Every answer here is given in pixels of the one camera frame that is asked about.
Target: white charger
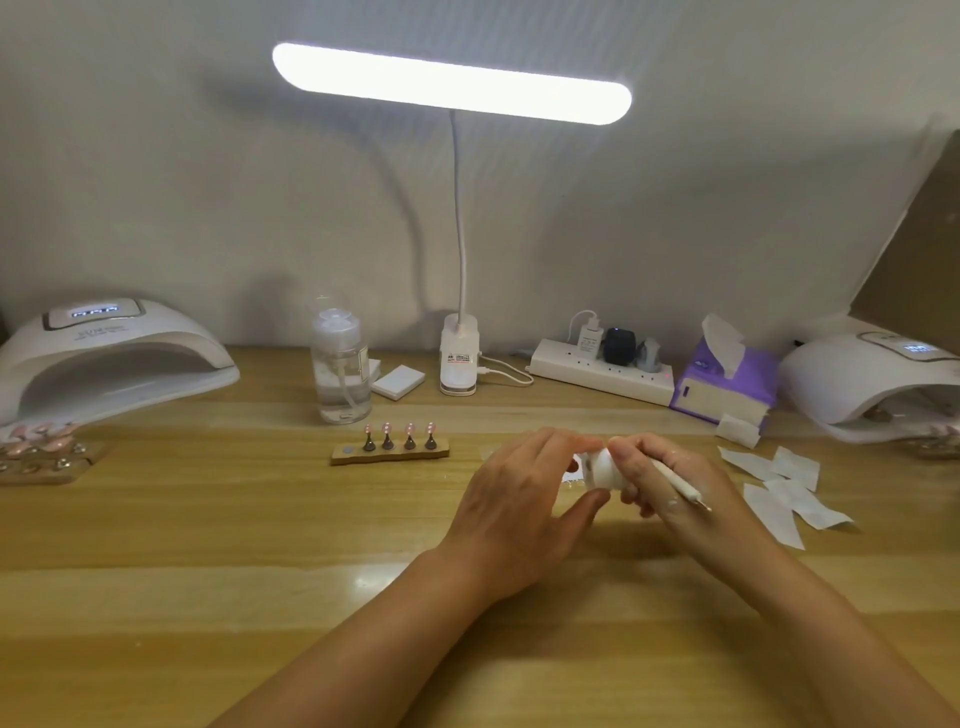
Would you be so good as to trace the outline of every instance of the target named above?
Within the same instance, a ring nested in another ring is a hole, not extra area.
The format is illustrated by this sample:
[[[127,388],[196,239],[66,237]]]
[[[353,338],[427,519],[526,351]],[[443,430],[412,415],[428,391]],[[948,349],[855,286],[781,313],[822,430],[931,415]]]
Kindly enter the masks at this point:
[[[577,351],[584,358],[595,359],[600,355],[600,343],[603,341],[603,327],[600,326],[600,317],[596,311],[585,309],[577,311],[570,319],[570,326],[566,331],[566,340],[573,335],[573,322],[582,313],[590,314],[590,318],[580,327],[580,338],[577,339]]]

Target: hand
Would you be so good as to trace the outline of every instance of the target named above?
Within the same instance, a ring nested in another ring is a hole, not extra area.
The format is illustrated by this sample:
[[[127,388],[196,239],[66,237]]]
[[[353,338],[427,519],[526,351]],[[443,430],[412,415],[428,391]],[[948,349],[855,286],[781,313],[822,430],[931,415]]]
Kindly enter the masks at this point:
[[[727,475],[703,455],[650,433],[614,437],[607,449],[636,486],[636,492],[623,491],[620,499],[639,503],[644,518],[660,516],[690,555],[721,581],[738,591],[750,589],[783,557],[790,559]],[[699,490],[712,513],[680,497],[649,458]]]
[[[602,447],[599,438],[553,427],[504,445],[470,480],[437,550],[478,577],[490,604],[540,581],[610,499],[608,491],[590,491],[551,516],[573,454]]]

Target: left hand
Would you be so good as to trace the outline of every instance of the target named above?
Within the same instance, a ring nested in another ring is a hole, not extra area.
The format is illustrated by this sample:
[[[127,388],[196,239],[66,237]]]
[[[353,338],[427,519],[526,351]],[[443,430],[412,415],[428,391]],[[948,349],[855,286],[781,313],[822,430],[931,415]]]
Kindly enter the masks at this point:
[[[553,427],[504,445],[474,474],[437,551],[476,576],[490,604],[540,581],[610,499],[609,491],[589,491],[551,515],[573,454],[602,447],[599,438]]]

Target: bottle cap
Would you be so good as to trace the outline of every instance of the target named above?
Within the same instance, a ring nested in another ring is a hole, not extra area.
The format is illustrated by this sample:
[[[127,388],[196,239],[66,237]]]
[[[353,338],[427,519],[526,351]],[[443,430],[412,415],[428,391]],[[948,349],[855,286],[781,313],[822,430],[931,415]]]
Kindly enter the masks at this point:
[[[355,349],[360,343],[360,319],[343,308],[328,308],[313,320],[317,343],[332,352]]]

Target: power strip socket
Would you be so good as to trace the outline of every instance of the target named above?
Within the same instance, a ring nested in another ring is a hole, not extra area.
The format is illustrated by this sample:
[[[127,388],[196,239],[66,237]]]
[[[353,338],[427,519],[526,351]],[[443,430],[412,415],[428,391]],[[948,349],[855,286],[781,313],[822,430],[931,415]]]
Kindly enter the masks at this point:
[[[565,381],[581,387],[610,392],[632,400],[670,405],[673,400],[673,369],[666,364],[656,374],[637,367],[620,367],[603,359],[584,357],[573,344],[541,339],[527,371],[535,376]]]

